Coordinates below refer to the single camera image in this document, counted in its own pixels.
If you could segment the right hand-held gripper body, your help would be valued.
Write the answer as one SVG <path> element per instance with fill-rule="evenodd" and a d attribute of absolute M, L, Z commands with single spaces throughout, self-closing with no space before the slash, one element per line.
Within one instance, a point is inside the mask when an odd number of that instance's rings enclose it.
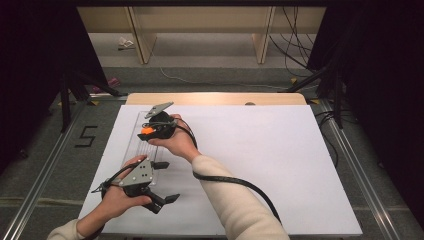
<path fill-rule="evenodd" d="M 169 139 L 175 132 L 175 119 L 165 112 L 172 105 L 173 102 L 154 105 L 145 115 L 147 122 L 154 123 L 152 126 L 153 133 L 158 139 Z"/>

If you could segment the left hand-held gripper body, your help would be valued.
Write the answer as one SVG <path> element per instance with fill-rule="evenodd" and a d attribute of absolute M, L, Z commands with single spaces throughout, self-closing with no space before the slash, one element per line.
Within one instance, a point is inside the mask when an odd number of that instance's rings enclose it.
<path fill-rule="evenodd" d="M 135 167 L 119 182 L 119 186 L 128 197 L 149 195 L 149 185 L 153 181 L 153 167 L 150 160 L 137 163 Z"/>

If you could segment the clear plastic tray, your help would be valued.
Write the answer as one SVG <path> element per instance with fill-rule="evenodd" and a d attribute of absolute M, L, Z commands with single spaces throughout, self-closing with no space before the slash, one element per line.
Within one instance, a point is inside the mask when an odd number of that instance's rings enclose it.
<path fill-rule="evenodd" d="M 147 119 L 145 118 L 147 113 L 147 111 L 140 111 L 137 115 L 134 128 L 130 134 L 129 145 L 127 147 L 123 162 L 126 162 L 127 160 L 139 155 L 146 155 L 147 158 L 145 160 L 150 160 L 151 162 L 162 161 L 162 155 L 164 152 L 162 147 L 151 145 L 147 141 L 141 141 L 137 137 L 137 134 L 141 133 L 142 124 L 147 122 Z M 153 181 L 151 182 L 150 186 L 155 186 L 159 179 L 160 170 L 153 169 L 153 171 Z"/>

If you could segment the person's right hand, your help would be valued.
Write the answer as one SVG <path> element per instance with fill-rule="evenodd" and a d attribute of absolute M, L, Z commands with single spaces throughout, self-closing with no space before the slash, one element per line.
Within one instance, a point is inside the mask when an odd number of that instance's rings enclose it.
<path fill-rule="evenodd" d="M 168 149 L 173 155 L 187 160 L 189 163 L 201 155 L 190 135 L 191 129 L 179 114 L 172 114 L 176 120 L 177 127 L 174 134 L 169 139 L 150 139 L 149 144 L 162 146 Z"/>

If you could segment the person's left hand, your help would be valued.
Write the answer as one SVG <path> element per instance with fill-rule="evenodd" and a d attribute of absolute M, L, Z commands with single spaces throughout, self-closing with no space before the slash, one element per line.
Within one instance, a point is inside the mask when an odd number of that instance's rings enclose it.
<path fill-rule="evenodd" d="M 91 212 L 91 216 L 96 224 L 103 225 L 132 207 L 151 202 L 148 196 L 128 197 L 121 187 L 112 185 L 106 191 L 101 203 Z"/>

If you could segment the pink small object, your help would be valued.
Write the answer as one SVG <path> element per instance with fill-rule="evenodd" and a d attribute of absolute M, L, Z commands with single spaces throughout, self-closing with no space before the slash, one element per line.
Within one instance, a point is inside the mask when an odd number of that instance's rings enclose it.
<path fill-rule="evenodd" d="M 115 77 L 113 77 L 113 78 L 111 78 L 107 81 L 107 87 L 108 88 L 114 88 L 114 87 L 117 87 L 119 85 L 120 85 L 120 81 Z M 100 94 L 100 93 L 105 92 L 105 90 L 103 88 L 100 88 L 98 86 L 93 86 L 92 91 L 93 91 L 94 94 Z"/>

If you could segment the black metal stand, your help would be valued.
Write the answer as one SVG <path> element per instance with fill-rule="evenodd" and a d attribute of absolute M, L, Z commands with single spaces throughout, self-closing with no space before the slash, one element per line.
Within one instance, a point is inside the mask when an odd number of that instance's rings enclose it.
<path fill-rule="evenodd" d="M 69 71 L 60 80 L 60 97 L 62 109 L 62 132 L 65 132 L 71 124 L 71 103 L 69 94 L 72 93 L 77 101 L 88 102 L 90 94 L 86 85 L 93 85 L 113 97 L 124 97 L 127 93 L 121 93 L 113 89 L 107 82 L 102 83 L 89 75 L 79 71 Z"/>
<path fill-rule="evenodd" d="M 316 94 L 319 98 L 327 98 L 330 95 L 333 96 L 334 119 L 337 126 L 342 129 L 342 81 L 341 73 L 338 70 L 334 70 L 331 67 L 323 67 L 319 71 L 313 73 L 311 76 L 308 76 L 299 83 L 289 87 L 286 90 L 286 93 L 295 93 L 317 79 L 320 79 L 320 83 L 318 84 Z"/>

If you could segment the white crumpled paper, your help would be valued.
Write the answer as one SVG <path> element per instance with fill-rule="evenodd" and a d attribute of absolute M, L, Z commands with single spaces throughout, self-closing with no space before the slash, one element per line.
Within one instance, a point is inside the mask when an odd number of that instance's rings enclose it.
<path fill-rule="evenodd" d="M 134 43 L 131 40 L 128 40 L 124 37 L 120 37 L 118 39 L 118 50 L 122 51 L 122 50 L 127 50 L 127 49 L 133 49 L 134 48 Z"/>

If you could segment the white table mat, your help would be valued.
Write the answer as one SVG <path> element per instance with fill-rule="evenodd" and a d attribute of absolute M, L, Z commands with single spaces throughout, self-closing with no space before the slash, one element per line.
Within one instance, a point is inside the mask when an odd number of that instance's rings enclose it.
<path fill-rule="evenodd" d="M 361 227 L 307 105 L 174 105 L 199 150 L 217 159 L 271 199 L 291 236 L 359 236 Z M 225 230 L 190 165 L 165 149 L 168 162 L 152 187 L 176 202 L 154 214 L 143 207 L 110 221 L 107 234 L 143 237 L 221 237 Z"/>

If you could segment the light wooden desk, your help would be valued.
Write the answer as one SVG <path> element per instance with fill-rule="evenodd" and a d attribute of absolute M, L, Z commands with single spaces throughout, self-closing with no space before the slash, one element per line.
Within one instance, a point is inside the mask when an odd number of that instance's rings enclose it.
<path fill-rule="evenodd" d="M 316 34 L 324 7 L 80 7 L 89 33 L 130 33 L 142 64 L 159 33 L 247 33 L 257 62 L 266 59 L 272 34 Z"/>

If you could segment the black curtain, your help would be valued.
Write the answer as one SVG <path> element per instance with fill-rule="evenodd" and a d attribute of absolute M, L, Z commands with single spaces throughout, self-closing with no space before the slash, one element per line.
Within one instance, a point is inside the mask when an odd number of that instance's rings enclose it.
<path fill-rule="evenodd" d="M 76 5 L 0 0 L 0 174 L 26 147 L 62 77 L 77 72 L 107 82 Z"/>
<path fill-rule="evenodd" d="M 319 0 L 310 64 L 337 48 L 346 97 L 378 159 L 424 230 L 424 0 Z"/>

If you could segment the silver metal floor rail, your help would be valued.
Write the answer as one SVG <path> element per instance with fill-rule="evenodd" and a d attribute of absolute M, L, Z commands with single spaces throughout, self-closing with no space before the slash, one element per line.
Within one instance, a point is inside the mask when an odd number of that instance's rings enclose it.
<path fill-rule="evenodd" d="M 389 212 L 386 210 L 375 188 L 367 177 L 344 130 L 339 127 L 339 120 L 336 120 L 336 117 L 333 116 L 330 119 L 329 125 L 384 239 L 400 240 L 400 235 L 394 226 Z"/>
<path fill-rule="evenodd" d="M 23 158 L 0 176 L 0 240 L 18 240 L 50 179 L 73 127 L 86 103 L 71 107 L 71 120 L 62 128 L 59 115 L 48 116 L 31 138 Z"/>

